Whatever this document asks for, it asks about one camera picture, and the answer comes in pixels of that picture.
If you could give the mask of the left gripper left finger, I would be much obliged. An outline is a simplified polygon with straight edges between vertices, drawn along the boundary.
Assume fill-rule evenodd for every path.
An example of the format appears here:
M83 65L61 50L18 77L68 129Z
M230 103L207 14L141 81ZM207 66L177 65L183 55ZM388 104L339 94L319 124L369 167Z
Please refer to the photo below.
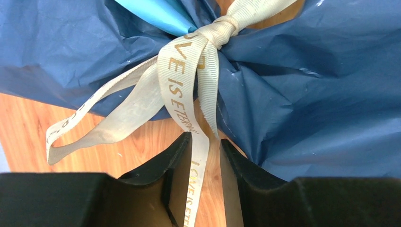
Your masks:
M192 137L180 135L139 167L104 173L3 173L3 227L181 227Z

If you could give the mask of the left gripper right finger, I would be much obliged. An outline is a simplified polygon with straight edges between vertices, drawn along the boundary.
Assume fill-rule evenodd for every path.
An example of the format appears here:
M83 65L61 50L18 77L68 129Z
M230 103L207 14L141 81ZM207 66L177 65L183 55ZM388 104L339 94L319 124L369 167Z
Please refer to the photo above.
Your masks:
M229 227L398 227L401 181L389 177L298 177L286 182L220 145Z

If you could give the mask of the blue wrapping paper sheet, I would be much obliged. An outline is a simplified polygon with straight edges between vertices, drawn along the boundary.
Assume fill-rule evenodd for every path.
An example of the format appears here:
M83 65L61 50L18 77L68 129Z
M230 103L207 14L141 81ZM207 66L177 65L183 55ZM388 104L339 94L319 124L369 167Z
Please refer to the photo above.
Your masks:
M77 109L219 15L214 0L3 0L0 90ZM400 1L307 0L218 55L218 126L263 169L400 177Z

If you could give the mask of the cream printed ribbon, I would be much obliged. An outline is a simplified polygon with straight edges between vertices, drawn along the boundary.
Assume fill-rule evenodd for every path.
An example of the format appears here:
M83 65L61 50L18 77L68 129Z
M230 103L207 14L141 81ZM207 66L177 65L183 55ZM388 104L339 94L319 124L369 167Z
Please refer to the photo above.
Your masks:
M157 56L105 83L72 116L47 129L48 164L56 164L81 148L119 142L165 107L174 121L192 135L191 168L186 188L189 199L183 223L186 227L194 226L210 139L196 119L193 94L197 92L201 112L218 139L218 50L245 27L270 18L291 4L290 0L235 0L224 16L170 41ZM68 145L53 146L98 101L128 87L132 87L132 91L125 100L85 136Z

